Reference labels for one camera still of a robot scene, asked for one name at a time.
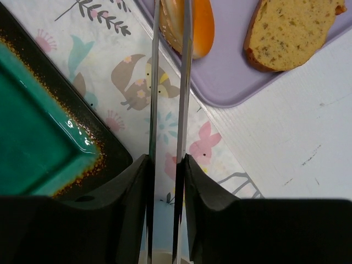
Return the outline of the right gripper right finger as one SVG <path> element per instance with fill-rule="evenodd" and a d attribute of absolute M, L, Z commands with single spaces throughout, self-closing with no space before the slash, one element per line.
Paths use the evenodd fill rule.
<path fill-rule="evenodd" d="M 194 263 L 351 263 L 351 202 L 240 199 L 186 155 L 185 205 Z"/>

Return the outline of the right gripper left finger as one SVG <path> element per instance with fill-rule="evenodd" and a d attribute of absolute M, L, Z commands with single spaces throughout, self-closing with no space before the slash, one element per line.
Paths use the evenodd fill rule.
<path fill-rule="evenodd" d="M 1 197 L 1 263 L 137 263 L 150 160 L 71 201 Z"/>

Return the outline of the silver metal tongs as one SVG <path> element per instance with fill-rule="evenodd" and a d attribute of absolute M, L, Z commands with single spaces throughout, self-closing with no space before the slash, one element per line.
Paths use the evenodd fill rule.
<path fill-rule="evenodd" d="M 160 95 L 160 80 L 163 71 L 159 66 L 159 37 L 166 29 L 161 27 L 161 1 L 155 1 L 155 11 L 153 17 L 153 37 L 152 37 L 152 56 L 151 56 L 151 116 L 150 116 L 150 138 L 149 156 L 152 168 L 156 168 L 157 151 L 160 147 L 175 147 L 173 155 L 176 163 L 173 165 L 175 177 L 175 187 L 173 193 L 169 193 L 162 200 L 162 203 L 169 206 L 169 220 L 163 223 L 161 220 L 155 222 L 154 216 L 161 216 L 159 211 L 154 212 L 154 203 L 147 205 L 147 263 L 153 263 L 152 256 L 157 257 L 157 263 L 183 263 L 182 260 L 182 211 L 184 200 L 184 173 L 186 155 L 186 135 L 188 126 L 188 108 L 190 96 L 190 72 L 193 56 L 193 2 L 184 1 L 181 8 L 183 18 L 183 29 L 181 31 L 181 71 L 180 71 L 180 91 L 179 91 L 179 111 L 178 114 L 168 113 L 164 117 L 159 114 L 157 109 L 158 96 Z M 169 143 L 169 138 L 173 138 L 173 143 Z M 160 241 L 161 233 L 166 231 L 166 227 L 173 229 L 167 234 L 170 236 L 172 248 L 167 251 L 152 252 L 152 227 L 157 227 L 157 239 Z"/>

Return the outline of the glossy orange bread bun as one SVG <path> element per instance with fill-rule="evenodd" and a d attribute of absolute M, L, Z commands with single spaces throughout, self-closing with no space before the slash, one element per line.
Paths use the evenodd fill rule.
<path fill-rule="evenodd" d="M 200 59 L 210 52 L 215 37 L 215 21 L 211 2 L 209 0 L 193 1 L 192 17 L 193 59 Z"/>

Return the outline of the speckled yellow bread slice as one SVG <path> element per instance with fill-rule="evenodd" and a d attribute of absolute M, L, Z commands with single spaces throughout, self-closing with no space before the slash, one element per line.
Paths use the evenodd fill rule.
<path fill-rule="evenodd" d="M 344 1 L 259 1 L 243 44 L 261 72 L 284 72 L 306 63 L 326 42 Z"/>

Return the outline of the green black square plate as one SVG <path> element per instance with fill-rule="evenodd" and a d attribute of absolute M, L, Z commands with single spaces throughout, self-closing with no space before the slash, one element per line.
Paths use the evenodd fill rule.
<path fill-rule="evenodd" d="M 1 195 L 72 199 L 132 157 L 1 6 Z"/>

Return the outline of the purple plastic tray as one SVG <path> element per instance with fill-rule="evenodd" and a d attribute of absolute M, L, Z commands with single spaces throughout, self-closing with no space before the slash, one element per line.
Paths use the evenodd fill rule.
<path fill-rule="evenodd" d="M 191 88 L 198 98 L 213 107 L 237 106 L 281 77 L 260 73 L 247 64 L 243 42 L 257 1 L 211 1 L 214 42 L 205 58 L 191 68 Z"/>

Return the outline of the animal print placemat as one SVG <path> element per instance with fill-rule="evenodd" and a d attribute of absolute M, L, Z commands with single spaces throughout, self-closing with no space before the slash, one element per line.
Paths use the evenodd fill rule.
<path fill-rule="evenodd" d="M 152 40 L 126 1 L 1 1 L 133 158 L 148 151 Z M 178 114 L 180 79 L 162 54 L 159 114 Z M 263 197 L 191 96 L 187 152 L 239 198 Z M 175 147 L 157 151 L 156 199 L 173 193 Z"/>

